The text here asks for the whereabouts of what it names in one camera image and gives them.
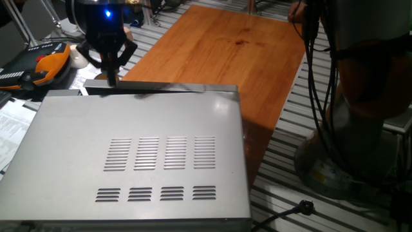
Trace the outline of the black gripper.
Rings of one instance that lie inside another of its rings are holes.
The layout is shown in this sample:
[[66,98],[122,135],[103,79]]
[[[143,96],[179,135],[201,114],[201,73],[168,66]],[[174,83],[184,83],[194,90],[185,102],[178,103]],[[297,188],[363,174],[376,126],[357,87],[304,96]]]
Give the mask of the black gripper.
[[[108,86],[116,86],[118,69],[125,66],[137,49],[137,44],[127,40],[124,32],[123,5],[120,4],[87,4],[85,5],[86,41],[78,44],[76,50],[100,73],[94,80],[106,81]],[[98,52],[119,52],[122,45],[125,49],[117,57],[117,53],[108,58],[100,55],[100,59],[90,56],[91,47]]]

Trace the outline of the left hand olive sleeve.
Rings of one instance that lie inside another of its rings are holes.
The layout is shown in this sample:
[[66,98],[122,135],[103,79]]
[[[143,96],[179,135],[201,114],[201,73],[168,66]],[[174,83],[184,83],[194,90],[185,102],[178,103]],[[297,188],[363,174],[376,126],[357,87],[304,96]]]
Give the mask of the left hand olive sleeve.
[[291,23],[302,23],[303,21],[303,11],[306,4],[304,2],[294,2],[289,8],[288,21]]

